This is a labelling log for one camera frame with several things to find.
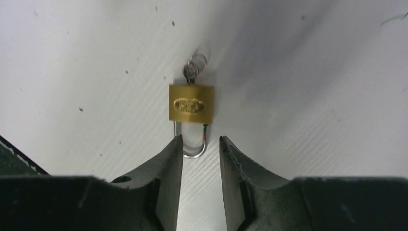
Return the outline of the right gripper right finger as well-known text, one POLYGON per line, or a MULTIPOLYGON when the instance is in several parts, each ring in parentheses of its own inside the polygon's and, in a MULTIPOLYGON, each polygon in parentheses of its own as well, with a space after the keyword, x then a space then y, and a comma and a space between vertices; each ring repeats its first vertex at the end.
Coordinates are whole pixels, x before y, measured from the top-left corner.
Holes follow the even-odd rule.
POLYGON ((219 139, 229 231, 405 231, 408 181, 395 177, 285 179, 226 136, 219 139))

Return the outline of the brass padlock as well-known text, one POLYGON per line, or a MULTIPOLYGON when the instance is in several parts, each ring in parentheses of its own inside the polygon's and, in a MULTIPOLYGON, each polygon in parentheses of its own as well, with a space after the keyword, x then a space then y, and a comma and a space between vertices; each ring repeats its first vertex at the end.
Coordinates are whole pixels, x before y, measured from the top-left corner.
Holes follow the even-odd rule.
POLYGON ((173 122, 173 135, 181 135, 179 125, 196 123, 203 126, 202 145, 193 153, 183 151, 183 156, 196 159, 207 149, 207 129, 212 124, 214 87, 204 85, 169 85, 169 120, 173 122))

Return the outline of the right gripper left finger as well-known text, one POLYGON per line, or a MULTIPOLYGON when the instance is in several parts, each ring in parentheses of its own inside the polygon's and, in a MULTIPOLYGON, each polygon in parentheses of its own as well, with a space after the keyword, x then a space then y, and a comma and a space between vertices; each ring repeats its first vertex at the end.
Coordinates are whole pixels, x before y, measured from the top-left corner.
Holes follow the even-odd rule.
POLYGON ((94 176, 0 176, 3 231, 174 231, 182 137, 111 182, 94 176))

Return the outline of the small key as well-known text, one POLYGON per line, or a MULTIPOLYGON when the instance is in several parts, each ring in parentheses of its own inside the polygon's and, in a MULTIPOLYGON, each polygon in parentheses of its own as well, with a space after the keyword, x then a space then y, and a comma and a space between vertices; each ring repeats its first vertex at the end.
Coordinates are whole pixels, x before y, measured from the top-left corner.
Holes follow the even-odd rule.
POLYGON ((197 77, 207 66, 208 59, 202 53, 193 54, 182 68, 183 76, 186 79, 187 85, 194 85, 197 77))

